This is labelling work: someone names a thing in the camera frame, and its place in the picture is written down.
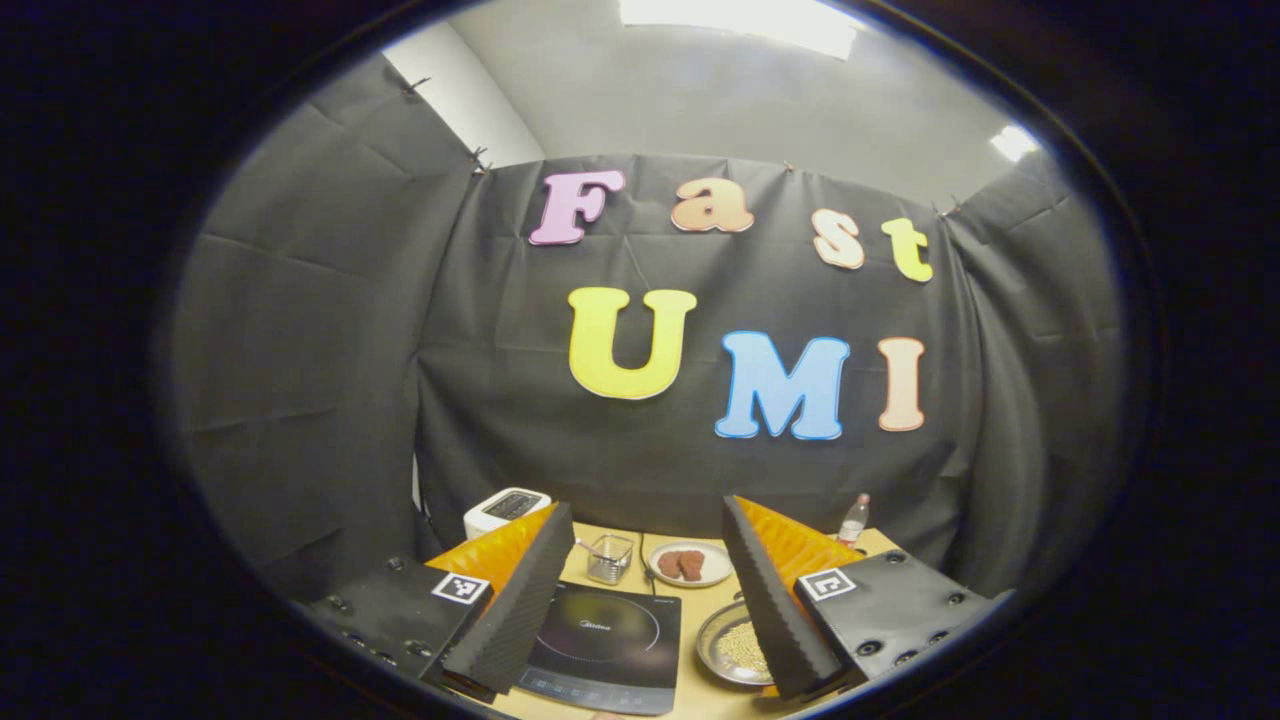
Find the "curtain clip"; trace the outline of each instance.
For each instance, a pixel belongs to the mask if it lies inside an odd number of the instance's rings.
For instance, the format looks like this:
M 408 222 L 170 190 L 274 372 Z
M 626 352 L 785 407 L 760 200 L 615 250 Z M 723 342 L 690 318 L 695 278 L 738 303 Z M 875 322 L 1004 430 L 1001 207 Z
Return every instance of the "curtain clip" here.
M 406 87 L 404 90 L 402 90 L 402 91 L 401 91 L 401 95 L 412 95 L 412 94 L 413 94 L 413 91 L 415 91 L 415 90 L 417 88 L 417 86 L 422 85 L 424 82 L 426 82 L 426 81 L 429 81 L 429 79 L 431 79 L 431 78 L 429 78 L 429 77 L 425 77 L 425 78 L 422 78 L 422 79 L 420 79 L 420 81 L 415 82 L 413 85 L 411 85 L 411 86 Z

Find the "ceiling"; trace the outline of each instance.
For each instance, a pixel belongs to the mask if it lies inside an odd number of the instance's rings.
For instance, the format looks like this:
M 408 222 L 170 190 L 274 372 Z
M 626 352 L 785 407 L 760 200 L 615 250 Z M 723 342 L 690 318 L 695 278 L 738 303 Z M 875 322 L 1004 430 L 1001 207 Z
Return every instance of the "ceiling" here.
M 451 24 L 549 158 L 790 161 L 950 209 L 1010 168 L 995 104 L 928 51 L 860 29 L 847 61 L 691 27 L 622 27 L 616 0 L 495 0 Z

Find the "water bottle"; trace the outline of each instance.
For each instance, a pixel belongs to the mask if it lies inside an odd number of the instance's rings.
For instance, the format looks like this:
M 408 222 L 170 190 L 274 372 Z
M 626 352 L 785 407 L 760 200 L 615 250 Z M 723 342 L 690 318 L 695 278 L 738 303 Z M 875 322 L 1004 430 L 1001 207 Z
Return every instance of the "water bottle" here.
M 870 503 L 872 496 L 864 492 L 858 496 L 858 502 L 845 515 L 845 521 L 840 524 L 840 533 L 836 534 L 836 539 L 845 547 L 854 547 L 854 543 L 858 542 L 858 536 L 863 534 L 863 528 L 867 527 L 867 518 L 872 514 L 870 507 L 868 507 Z

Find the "black fabric wall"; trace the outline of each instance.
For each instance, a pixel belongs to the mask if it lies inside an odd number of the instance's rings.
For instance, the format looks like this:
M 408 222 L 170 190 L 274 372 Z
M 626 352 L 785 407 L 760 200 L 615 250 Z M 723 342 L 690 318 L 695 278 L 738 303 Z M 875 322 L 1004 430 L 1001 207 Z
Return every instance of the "black fabric wall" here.
M 296 597 L 415 547 L 410 454 L 444 546 L 507 487 L 605 525 L 718 536 L 741 493 L 833 532 L 859 492 L 872 524 L 974 589 L 1051 578 L 1116 488 L 1125 337 L 1106 237 L 1044 159 L 940 217 L 803 170 L 689 156 L 559 159 L 472 176 L 466 149 L 380 56 L 296 111 L 209 215 L 175 314 L 178 406 L 228 536 Z M 620 169 L 627 187 L 572 246 L 531 246 L 543 178 Z M 741 184 L 755 224 L 685 233 L 675 190 Z M 823 264 L 810 215 L 854 217 L 856 270 Z M 929 238 L 902 277 L 881 223 Z M 631 295 L 614 356 L 649 356 L 648 290 L 692 292 L 681 372 L 645 401 L 573 379 L 570 291 Z M 851 346 L 833 441 L 722 438 L 732 331 L 790 369 L 820 336 Z M 878 428 L 877 343 L 924 342 L 924 427 Z
M 177 301 L 196 479 L 294 597 L 415 553 L 413 356 L 472 164 L 404 86 L 378 55 L 275 128 L 210 211 Z
M 620 169 L 581 242 L 532 246 L 554 173 Z M 728 178 L 755 224 L 740 233 L 675 228 L 676 187 Z M 810 215 L 852 215 L 856 270 L 822 263 Z M 929 237 L 934 277 L 892 260 L 883 222 Z M 671 534 L 719 534 L 718 497 L 740 493 L 835 532 L 859 492 L 873 524 L 980 592 L 1050 570 L 1108 488 L 1121 366 L 1105 238 L 1048 163 L 1033 155 L 940 217 L 887 193 L 777 165 L 667 156 L 548 160 L 494 170 L 462 205 L 428 307 L 419 356 L 426 497 L 447 543 L 461 514 L 507 486 L 573 503 L 575 518 Z M 664 393 L 598 397 L 567 360 L 584 286 L 626 290 L 614 357 L 643 365 L 649 290 L 692 292 L 681 372 Z M 833 441 L 785 432 L 722 438 L 732 359 L 721 338 L 759 331 L 790 369 L 820 336 L 851 346 Z M 924 427 L 891 433 L 877 343 L 924 342 Z

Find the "letter u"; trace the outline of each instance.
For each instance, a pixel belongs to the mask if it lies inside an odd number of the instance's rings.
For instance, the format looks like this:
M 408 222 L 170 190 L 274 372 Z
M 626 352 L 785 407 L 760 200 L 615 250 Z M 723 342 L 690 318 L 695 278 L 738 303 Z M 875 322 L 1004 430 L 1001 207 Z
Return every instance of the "letter u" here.
M 573 306 L 573 332 L 568 341 L 568 368 L 586 389 L 604 397 L 644 400 L 676 382 L 685 343 L 685 315 L 698 299 L 681 290 L 653 290 L 644 304 L 653 309 L 653 348 L 644 368 L 618 368 L 613 361 L 613 332 L 618 310 L 631 302 L 613 287 L 580 287 L 568 293 Z

